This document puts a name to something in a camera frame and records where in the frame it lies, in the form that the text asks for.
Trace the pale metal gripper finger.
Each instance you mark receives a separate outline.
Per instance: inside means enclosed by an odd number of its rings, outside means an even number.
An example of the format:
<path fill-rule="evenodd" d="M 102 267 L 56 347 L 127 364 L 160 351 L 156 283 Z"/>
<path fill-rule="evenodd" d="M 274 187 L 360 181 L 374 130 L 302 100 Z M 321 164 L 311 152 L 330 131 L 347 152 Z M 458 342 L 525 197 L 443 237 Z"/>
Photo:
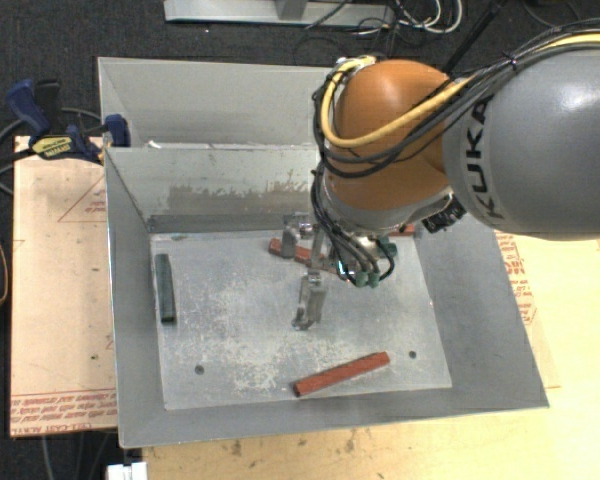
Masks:
<path fill-rule="evenodd" d="M 283 231 L 280 254 L 284 259 L 292 259 L 296 254 L 296 246 L 303 234 L 305 214 L 290 214 L 283 218 Z"/>
<path fill-rule="evenodd" d="M 308 330 L 322 319 L 322 308 L 327 295 L 327 287 L 319 272 L 307 272 L 301 280 L 296 316 L 292 321 L 294 329 Z"/>

